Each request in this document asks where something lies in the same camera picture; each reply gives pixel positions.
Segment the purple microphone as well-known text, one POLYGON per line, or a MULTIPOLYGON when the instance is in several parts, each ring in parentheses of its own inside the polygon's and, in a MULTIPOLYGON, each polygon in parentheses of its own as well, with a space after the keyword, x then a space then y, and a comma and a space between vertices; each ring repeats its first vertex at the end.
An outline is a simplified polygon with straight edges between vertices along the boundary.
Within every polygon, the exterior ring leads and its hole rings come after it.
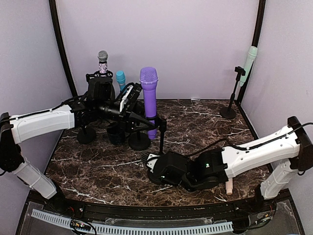
POLYGON ((157 116, 156 89, 158 83, 156 69, 153 67, 142 68, 140 71, 139 81, 143 89, 146 118, 152 124, 155 124, 155 118, 157 116))

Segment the pale pink microphone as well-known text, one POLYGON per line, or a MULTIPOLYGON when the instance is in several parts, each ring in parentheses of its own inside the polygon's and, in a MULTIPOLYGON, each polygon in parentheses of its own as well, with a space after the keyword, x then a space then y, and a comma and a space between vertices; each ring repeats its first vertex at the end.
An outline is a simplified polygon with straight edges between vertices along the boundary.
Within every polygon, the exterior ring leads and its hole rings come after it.
POLYGON ((226 183, 225 183, 225 190, 227 195, 232 195, 233 194, 233 179, 230 178, 226 183))

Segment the mint green microphone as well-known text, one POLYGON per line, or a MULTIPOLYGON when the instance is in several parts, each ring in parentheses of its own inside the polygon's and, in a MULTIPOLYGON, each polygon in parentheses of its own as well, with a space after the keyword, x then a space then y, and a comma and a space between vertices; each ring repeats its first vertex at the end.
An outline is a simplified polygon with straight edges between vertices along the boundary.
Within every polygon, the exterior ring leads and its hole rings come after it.
POLYGON ((252 65, 254 63, 254 60, 257 56, 257 53, 258 53, 258 48, 255 47, 255 46, 251 46, 248 50, 248 53, 247 53, 247 58, 246 58, 246 62, 245 62, 245 66, 244 66, 244 70, 245 70, 245 75, 242 75, 241 78, 240 78, 240 87, 242 87, 246 80, 247 80, 247 76, 252 68, 252 65))

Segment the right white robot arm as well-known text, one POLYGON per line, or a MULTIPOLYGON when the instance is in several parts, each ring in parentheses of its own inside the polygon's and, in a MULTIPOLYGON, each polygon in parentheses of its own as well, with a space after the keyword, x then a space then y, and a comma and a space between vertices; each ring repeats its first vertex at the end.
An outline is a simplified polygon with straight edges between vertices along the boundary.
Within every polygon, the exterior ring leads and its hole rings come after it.
POLYGON ((257 187, 258 195, 250 200, 250 209, 261 212, 268 200, 275 198, 296 174, 312 168, 313 143, 305 126, 293 116, 288 118, 286 126, 261 139, 203 151, 194 160, 174 152, 149 154, 146 166, 151 181, 196 191, 231 182, 246 171, 279 161, 257 187))

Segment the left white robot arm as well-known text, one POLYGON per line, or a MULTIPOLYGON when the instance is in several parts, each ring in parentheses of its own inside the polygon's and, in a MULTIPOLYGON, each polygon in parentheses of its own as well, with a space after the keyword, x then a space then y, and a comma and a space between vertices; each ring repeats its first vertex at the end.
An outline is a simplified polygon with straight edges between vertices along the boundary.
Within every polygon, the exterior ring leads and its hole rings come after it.
POLYGON ((79 127, 79 142, 92 141, 95 131, 88 125, 97 120, 112 120, 126 132, 156 128, 155 117, 144 117, 143 107, 137 102, 142 87, 129 83, 118 96, 112 79, 91 77, 88 91, 62 102, 59 106, 25 115, 0 116, 0 168, 13 173, 31 189, 36 190, 58 213, 66 213, 69 203, 60 196, 53 181, 44 176, 21 154, 19 144, 25 140, 58 130, 79 127))

